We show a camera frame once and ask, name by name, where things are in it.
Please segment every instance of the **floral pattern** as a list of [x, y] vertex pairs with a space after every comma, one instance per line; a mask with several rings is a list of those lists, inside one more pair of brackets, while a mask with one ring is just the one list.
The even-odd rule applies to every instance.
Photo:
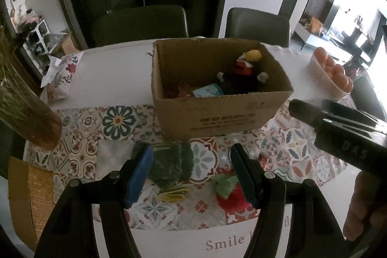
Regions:
[[98, 141], [73, 139], [68, 174], [86, 179], [96, 178]]
[[202, 180], [215, 166], [215, 157], [211, 150], [200, 142], [191, 142], [193, 152], [192, 179]]
[[103, 134], [112, 140], [128, 137], [136, 121], [131, 106], [109, 107], [102, 120]]
[[[138, 202], [125, 211], [129, 226], [206, 229], [257, 217], [259, 212], [251, 207], [243, 213], [225, 213], [210, 182], [216, 174], [233, 172], [229, 150], [234, 143], [241, 143], [251, 159], [287, 181], [300, 183], [310, 178], [322, 186], [345, 170], [345, 162], [314, 146], [314, 130], [289, 115], [288, 103], [261, 129], [189, 140], [194, 153], [193, 172], [189, 181], [179, 183], [189, 189], [187, 197], [179, 203], [163, 202], [157, 197], [159, 188], [147, 180]], [[54, 201], [74, 176], [93, 181], [120, 169], [130, 159], [135, 141], [163, 141], [152, 105], [65, 109], [57, 113], [65, 129], [57, 148], [48, 152], [29, 144], [25, 156], [46, 169], [61, 169], [53, 177]], [[93, 206], [93, 218], [100, 220], [98, 205]]]
[[54, 80], [47, 85], [48, 101], [51, 102], [68, 97], [71, 83], [82, 55], [83, 52], [78, 52], [64, 57], [61, 62], [61, 70], [55, 75]]

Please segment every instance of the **white basket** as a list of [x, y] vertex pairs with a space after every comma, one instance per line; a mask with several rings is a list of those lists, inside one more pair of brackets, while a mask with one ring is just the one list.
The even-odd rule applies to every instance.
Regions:
[[331, 100], [338, 101], [349, 94], [336, 86], [325, 70], [321, 67], [320, 63], [316, 60], [314, 55], [312, 55], [312, 58], [310, 59], [308, 69], [312, 75], [313, 81], [325, 91]]

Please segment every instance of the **paper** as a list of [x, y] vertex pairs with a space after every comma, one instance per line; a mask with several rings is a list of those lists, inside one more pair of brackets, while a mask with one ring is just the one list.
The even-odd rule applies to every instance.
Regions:
[[47, 73], [42, 78], [42, 83], [40, 85], [41, 88], [47, 86], [49, 83], [51, 83], [55, 75], [62, 69], [62, 65], [60, 64], [62, 62], [61, 59], [50, 56], [50, 66], [48, 68]]
[[[283, 258], [288, 244], [292, 206], [286, 205], [276, 258]], [[94, 223], [100, 258], [108, 258], [102, 224]], [[257, 219], [202, 230], [154, 231], [131, 229], [142, 257], [238, 258], [243, 257]]]
[[216, 83], [205, 86], [203, 88], [196, 89], [196, 90], [192, 91], [192, 93], [197, 98], [208, 98], [211, 96], [223, 96], [223, 91], [220, 89], [220, 87]]

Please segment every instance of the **stuffed toy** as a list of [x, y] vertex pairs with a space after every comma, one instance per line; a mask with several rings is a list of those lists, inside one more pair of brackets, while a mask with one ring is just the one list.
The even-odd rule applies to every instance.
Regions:
[[251, 206], [243, 195], [238, 178], [232, 174], [219, 174], [211, 179], [218, 205], [227, 213], [243, 213]]
[[218, 72], [217, 84], [224, 94], [258, 92], [268, 80], [267, 73], [262, 72], [258, 76], [253, 75], [252, 62], [258, 62], [261, 58], [262, 54], [259, 50], [251, 50], [243, 53], [237, 59], [236, 67], [232, 71]]
[[[136, 156], [143, 141], [136, 141], [132, 156]], [[162, 142], [151, 144], [154, 156], [148, 179], [160, 187], [161, 201], [178, 202], [188, 194], [187, 187], [178, 186], [191, 178], [194, 169], [194, 153], [189, 142]]]

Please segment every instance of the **person's hand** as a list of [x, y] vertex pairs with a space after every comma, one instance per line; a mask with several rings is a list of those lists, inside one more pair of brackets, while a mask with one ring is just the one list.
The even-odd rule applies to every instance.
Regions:
[[[375, 193], [380, 181], [373, 175], [361, 171], [355, 180], [355, 189], [348, 209], [347, 219], [343, 227], [344, 236], [354, 241], [363, 232], [362, 220], [374, 204]], [[370, 223], [376, 228], [381, 228], [387, 219], [387, 204], [380, 204], [372, 213]]]

